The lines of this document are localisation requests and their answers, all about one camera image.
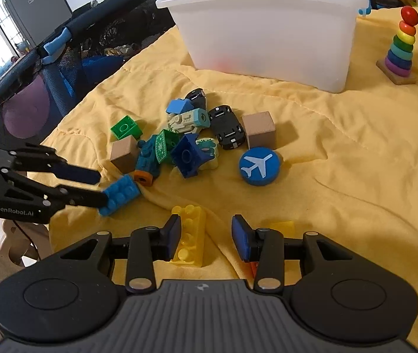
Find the refrigerator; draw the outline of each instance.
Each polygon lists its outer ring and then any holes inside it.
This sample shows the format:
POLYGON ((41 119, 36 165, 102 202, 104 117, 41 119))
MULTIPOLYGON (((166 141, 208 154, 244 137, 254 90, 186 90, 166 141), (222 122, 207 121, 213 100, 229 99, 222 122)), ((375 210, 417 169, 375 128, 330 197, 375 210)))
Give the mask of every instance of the refrigerator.
POLYGON ((71 18, 66 0, 3 0, 19 32, 36 47, 71 18))

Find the black toy car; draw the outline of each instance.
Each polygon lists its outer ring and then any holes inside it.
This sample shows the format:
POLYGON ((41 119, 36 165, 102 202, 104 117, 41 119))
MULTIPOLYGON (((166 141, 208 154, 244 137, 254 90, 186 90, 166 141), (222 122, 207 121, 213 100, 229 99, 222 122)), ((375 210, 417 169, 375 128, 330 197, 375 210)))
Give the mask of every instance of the black toy car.
POLYGON ((245 143, 245 130, 240 125, 232 108, 220 105, 209 111, 210 128, 220 146, 225 150, 236 149, 245 143))
POLYGON ((206 94, 201 88, 190 91, 185 99, 189 99, 195 109, 207 110, 206 94))

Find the blue lego brick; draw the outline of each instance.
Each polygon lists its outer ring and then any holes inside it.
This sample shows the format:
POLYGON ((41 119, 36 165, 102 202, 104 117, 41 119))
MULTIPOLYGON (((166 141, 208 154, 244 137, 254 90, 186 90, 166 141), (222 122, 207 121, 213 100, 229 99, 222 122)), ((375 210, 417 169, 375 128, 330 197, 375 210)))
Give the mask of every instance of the blue lego brick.
POLYGON ((140 195, 139 188, 129 175, 124 175, 117 182, 111 184, 104 190, 104 193, 109 200, 106 207, 99 209, 99 214, 103 217, 108 217, 140 195))
POLYGON ((151 186, 153 180, 160 176, 160 164, 155 151, 156 137, 157 135, 152 135, 147 142, 140 140, 137 143, 141 150, 135 166, 134 179, 142 186, 151 186))
POLYGON ((171 151, 171 158, 184 178, 196 176, 199 166, 214 158, 197 146, 197 137, 197 134, 185 134, 171 151))
POLYGON ((167 114, 182 114, 194 110, 194 106, 189 99, 173 99, 166 108, 167 114))

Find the white plastic storage bin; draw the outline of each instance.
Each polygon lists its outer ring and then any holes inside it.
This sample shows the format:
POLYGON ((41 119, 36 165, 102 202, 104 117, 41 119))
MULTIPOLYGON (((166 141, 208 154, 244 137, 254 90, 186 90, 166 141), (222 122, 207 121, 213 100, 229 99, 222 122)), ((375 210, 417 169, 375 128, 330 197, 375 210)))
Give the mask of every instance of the white plastic storage bin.
POLYGON ((368 0, 157 0, 198 69, 344 88, 368 0))

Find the orange toy piece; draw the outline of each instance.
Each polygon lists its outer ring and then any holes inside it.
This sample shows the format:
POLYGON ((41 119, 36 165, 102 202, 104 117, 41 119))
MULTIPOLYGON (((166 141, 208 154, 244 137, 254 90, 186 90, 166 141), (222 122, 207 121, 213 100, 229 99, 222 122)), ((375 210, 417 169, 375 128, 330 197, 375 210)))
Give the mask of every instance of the orange toy piece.
POLYGON ((171 263, 202 267, 206 213, 192 204, 173 207, 171 213, 181 217, 181 239, 171 263))
POLYGON ((409 36, 414 36, 417 33, 417 28, 408 25, 405 21, 400 21, 399 28, 402 32, 408 34, 409 36))
POLYGON ((134 180, 139 182, 142 186, 150 187, 153 183, 153 175, 147 171, 135 170, 134 180))

